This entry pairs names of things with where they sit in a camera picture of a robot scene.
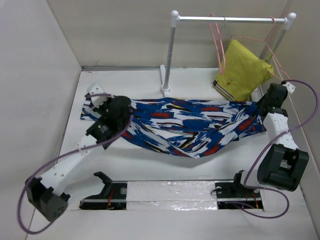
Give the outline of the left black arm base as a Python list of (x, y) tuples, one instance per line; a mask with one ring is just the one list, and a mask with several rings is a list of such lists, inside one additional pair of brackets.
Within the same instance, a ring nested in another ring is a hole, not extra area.
[(93, 174), (104, 184), (101, 192), (83, 198), (79, 203), (81, 210), (126, 210), (127, 209), (127, 181), (113, 181), (103, 172)]

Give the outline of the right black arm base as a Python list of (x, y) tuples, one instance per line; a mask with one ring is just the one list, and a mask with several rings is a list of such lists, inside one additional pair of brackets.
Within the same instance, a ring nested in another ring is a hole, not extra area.
[(216, 197), (219, 210), (260, 209), (263, 210), (263, 201), (258, 189), (244, 187), (241, 177), (236, 173), (233, 179), (218, 180), (214, 182), (211, 195)]

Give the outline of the blue white red patterned trousers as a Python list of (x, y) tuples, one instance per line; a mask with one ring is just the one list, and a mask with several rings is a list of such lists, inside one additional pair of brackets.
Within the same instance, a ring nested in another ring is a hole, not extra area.
[(198, 159), (265, 132), (255, 102), (181, 98), (133, 99), (123, 139), (157, 153)]

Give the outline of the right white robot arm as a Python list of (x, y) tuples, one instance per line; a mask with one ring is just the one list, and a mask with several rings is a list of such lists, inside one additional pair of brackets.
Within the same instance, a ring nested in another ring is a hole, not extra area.
[(283, 102), (292, 94), (295, 86), (289, 82), (271, 83), (266, 94), (257, 102), (258, 114), (262, 118), (270, 141), (257, 171), (253, 184), (267, 185), (283, 191), (297, 189), (309, 154), (299, 149), (288, 126), (288, 113), (282, 108)]

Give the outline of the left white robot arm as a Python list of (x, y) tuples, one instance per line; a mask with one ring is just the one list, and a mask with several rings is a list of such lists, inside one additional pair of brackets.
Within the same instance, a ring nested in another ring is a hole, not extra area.
[(29, 202), (49, 221), (54, 222), (67, 209), (70, 196), (64, 191), (80, 169), (99, 149), (107, 149), (120, 138), (133, 120), (131, 100), (126, 96), (107, 98), (98, 108), (100, 118), (70, 151), (39, 177), (26, 181)]

